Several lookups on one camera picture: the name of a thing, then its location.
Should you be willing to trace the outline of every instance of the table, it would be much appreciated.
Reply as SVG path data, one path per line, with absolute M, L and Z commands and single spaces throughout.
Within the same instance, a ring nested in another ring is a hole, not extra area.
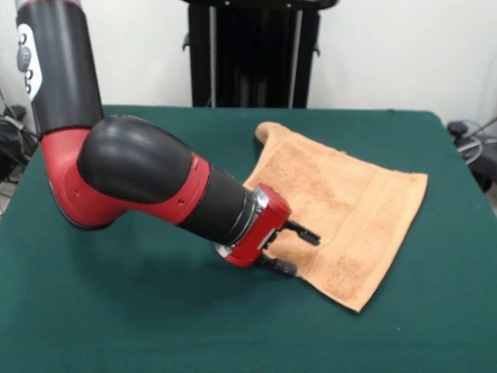
M 432 113 L 107 106 L 154 121 L 240 180 L 264 120 L 429 174 L 426 199 L 359 314 L 298 279 L 130 213 L 80 232 L 37 152 L 0 222 L 0 371 L 497 371 L 497 225 Z

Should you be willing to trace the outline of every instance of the black equipment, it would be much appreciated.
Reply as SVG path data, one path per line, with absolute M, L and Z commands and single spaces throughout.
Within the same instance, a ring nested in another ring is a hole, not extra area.
M 338 0 L 183 1 L 194 106 L 307 107 L 318 12 Z

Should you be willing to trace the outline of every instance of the towel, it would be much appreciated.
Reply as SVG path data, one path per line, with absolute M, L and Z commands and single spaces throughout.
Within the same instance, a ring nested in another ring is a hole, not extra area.
M 397 255 L 428 176 L 364 162 L 278 123 L 261 123 L 255 136 L 264 146 L 244 185 L 270 185 L 288 201 L 290 218 L 321 236 L 312 246 L 283 230 L 266 254 L 294 263 L 299 278 L 360 312 Z

